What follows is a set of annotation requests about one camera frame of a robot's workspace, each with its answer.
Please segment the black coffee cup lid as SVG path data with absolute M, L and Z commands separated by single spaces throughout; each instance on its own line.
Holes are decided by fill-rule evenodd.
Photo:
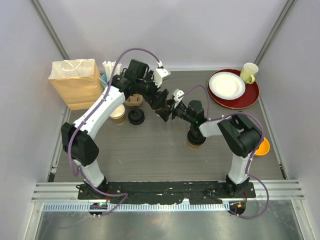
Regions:
M 202 136 L 201 134 L 199 136 L 194 136 L 191 131 L 188 131 L 187 140 L 192 145 L 200 146 L 206 141 L 206 137 Z

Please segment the brown paper cup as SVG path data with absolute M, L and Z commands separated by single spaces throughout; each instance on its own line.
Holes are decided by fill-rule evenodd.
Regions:
M 202 142 L 188 142 L 188 146 L 193 150 L 198 149 L 202 144 Z

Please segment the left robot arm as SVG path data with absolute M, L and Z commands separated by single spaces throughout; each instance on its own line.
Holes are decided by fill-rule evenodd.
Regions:
M 131 60 L 120 74 L 112 73 L 108 85 L 96 102 L 72 124 L 61 127 L 63 150 L 75 176 L 81 174 L 89 194 L 100 200 L 108 196 L 108 181 L 98 164 L 99 148 L 94 139 L 110 115 L 130 96 L 139 94 L 153 110 L 163 109 L 167 90 L 160 91 L 163 81 L 170 76 L 162 62 L 151 70 L 146 63 Z

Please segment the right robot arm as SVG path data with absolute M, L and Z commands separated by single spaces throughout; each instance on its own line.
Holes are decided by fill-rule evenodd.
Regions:
M 205 117 L 200 101 L 192 100 L 185 105 L 183 102 L 176 104 L 172 99 L 155 113 L 165 122 L 178 117 L 190 123 L 187 141 L 191 149 L 199 148 L 208 137 L 223 136 L 232 152 L 231 168 L 226 175 L 224 190 L 218 192 L 208 189 L 207 192 L 211 197 L 225 195 L 233 198 L 244 193 L 250 180 L 249 169 L 253 155 L 264 139 L 262 130 L 247 115 L 238 112 L 210 119 Z

